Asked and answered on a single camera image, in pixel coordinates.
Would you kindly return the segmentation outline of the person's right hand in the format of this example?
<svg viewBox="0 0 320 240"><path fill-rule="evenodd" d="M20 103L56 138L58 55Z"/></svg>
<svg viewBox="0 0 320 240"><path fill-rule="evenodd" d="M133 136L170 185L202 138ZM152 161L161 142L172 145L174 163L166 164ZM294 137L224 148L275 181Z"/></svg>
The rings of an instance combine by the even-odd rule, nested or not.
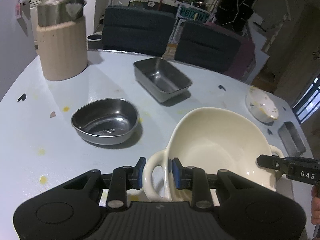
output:
<svg viewBox="0 0 320 240"><path fill-rule="evenodd" d="M312 196L312 201L311 201L311 214L313 218L319 218L319 189L316 186L312 187L311 190L311 196Z"/></svg>

